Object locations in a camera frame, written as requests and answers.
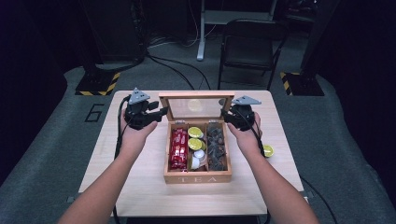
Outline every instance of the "yellow object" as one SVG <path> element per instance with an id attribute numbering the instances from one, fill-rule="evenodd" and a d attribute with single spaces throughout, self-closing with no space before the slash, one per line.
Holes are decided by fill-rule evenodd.
<path id="1" fill-rule="evenodd" d="M 203 141 L 201 141 L 198 138 L 191 138 L 189 140 L 189 148 L 191 148 L 192 150 L 205 150 L 206 149 L 206 145 Z"/>
<path id="2" fill-rule="evenodd" d="M 274 155 L 274 149 L 269 145 L 262 145 L 264 147 L 264 155 L 266 157 L 272 157 Z"/>
<path id="3" fill-rule="evenodd" d="M 203 133 L 201 131 L 201 129 L 197 128 L 197 127 L 190 127 L 188 130 L 189 136 L 192 138 L 201 138 L 203 137 Z"/>
<path id="4" fill-rule="evenodd" d="M 189 110 L 192 112 L 200 112 L 202 111 L 201 101 L 198 99 L 190 99 L 188 102 Z"/>

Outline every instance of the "wooden table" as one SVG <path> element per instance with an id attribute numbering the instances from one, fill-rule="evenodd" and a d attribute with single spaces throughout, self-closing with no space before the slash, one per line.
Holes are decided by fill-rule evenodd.
<path id="1" fill-rule="evenodd" d="M 150 102 L 159 101 L 159 91 L 143 91 Z M 108 109 L 79 192 L 84 191 L 113 161 L 117 141 L 117 115 L 122 99 L 132 91 L 117 91 Z M 275 155 L 269 162 L 299 191 L 304 191 L 288 141 L 269 91 L 235 91 L 235 97 L 250 96 L 262 101 L 253 105 L 262 118 L 262 142 Z M 165 163 L 166 116 L 148 137 L 117 201 L 120 217 L 240 216 L 266 214 L 266 206 L 248 162 L 228 131 L 233 176 L 230 183 L 167 185 Z"/>

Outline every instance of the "dark background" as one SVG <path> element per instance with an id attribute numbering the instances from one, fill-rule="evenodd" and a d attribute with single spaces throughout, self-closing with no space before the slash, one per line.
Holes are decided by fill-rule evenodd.
<path id="1" fill-rule="evenodd" d="M 129 3 L 126 0 L 119 1 L 120 4 Z M 103 0 L 102 4 L 111 7 L 117 2 Z M 147 1 L 146 19 L 150 26 L 161 27 L 158 22 L 165 17 L 173 21 L 173 27 L 179 28 L 171 32 L 178 33 L 179 38 L 186 37 L 194 30 L 191 28 L 191 18 L 184 18 L 190 15 L 186 1 L 169 1 L 171 7 L 161 7 L 166 10 L 162 14 L 156 13 L 157 18 L 149 15 L 149 5 L 155 2 Z M 231 2 L 227 7 L 254 6 L 226 2 Z M 311 69 L 334 85 L 344 108 L 348 129 L 365 159 L 379 173 L 395 204 L 394 4 L 391 1 L 368 0 L 321 3 L 317 22 L 309 37 L 303 68 Z M 212 6 L 208 6 L 219 8 L 218 4 L 213 1 Z M 117 60 L 120 56 L 110 48 L 108 52 L 112 54 L 104 57 L 103 46 L 111 47 L 112 40 L 110 38 L 102 43 L 102 47 L 98 45 L 98 37 L 99 40 L 106 40 L 106 31 L 97 34 L 92 31 L 92 23 L 120 24 L 122 20 L 135 23 L 133 19 L 121 16 L 130 16 L 129 12 L 114 10 L 113 13 L 119 16 L 104 15 L 104 21 L 91 21 L 86 13 L 87 8 L 78 0 L 15 0 L 1 5 L 0 67 L 2 108 L 5 111 L 1 122 L 0 182 L 3 183 L 62 99 L 67 85 L 64 73 L 84 63 L 103 63 L 105 59 Z M 191 1 L 191 5 L 199 20 L 200 1 Z M 264 9 L 269 7 L 259 3 L 256 6 Z M 159 10 L 156 4 L 151 7 L 151 12 Z M 276 18 L 281 19 L 279 9 Z M 135 28 L 132 25 L 130 29 L 122 30 L 127 35 L 135 36 Z M 113 38 L 125 47 L 140 50 L 136 46 L 139 45 L 138 38 L 135 42 L 120 41 L 122 34 Z M 140 52 L 128 53 L 124 61 L 131 60 Z"/>

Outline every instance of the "round tin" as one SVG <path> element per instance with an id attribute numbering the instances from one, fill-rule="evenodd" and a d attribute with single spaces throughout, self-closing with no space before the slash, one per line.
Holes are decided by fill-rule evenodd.
<path id="1" fill-rule="evenodd" d="M 204 133 L 197 127 L 190 127 L 188 130 L 189 136 L 192 138 L 202 138 Z"/>
<path id="2" fill-rule="evenodd" d="M 191 148 L 192 150 L 199 150 L 199 149 L 205 150 L 206 144 L 198 138 L 190 138 L 189 148 Z"/>
<path id="3" fill-rule="evenodd" d="M 272 157 L 274 155 L 274 149 L 270 145 L 262 145 L 264 148 L 264 155 L 266 157 Z"/>

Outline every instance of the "wooden box compartment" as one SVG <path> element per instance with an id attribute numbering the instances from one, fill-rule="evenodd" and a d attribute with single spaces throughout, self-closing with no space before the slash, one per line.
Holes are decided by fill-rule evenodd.
<path id="1" fill-rule="evenodd" d="M 224 183 L 230 182 L 232 166 L 227 140 L 226 124 L 220 114 L 222 108 L 228 109 L 233 99 L 233 91 L 175 91 L 160 92 L 163 106 L 169 106 L 168 129 L 166 142 L 165 165 L 163 177 L 167 184 L 201 184 L 201 183 Z M 190 128 L 198 128 L 204 136 L 196 137 L 189 134 Z M 174 140 L 179 134 L 178 140 L 186 146 L 177 145 L 175 153 Z M 201 141 L 204 148 L 205 159 L 196 168 L 197 159 L 192 149 L 191 141 Z M 175 163 L 175 156 L 187 157 L 181 164 L 181 169 Z"/>

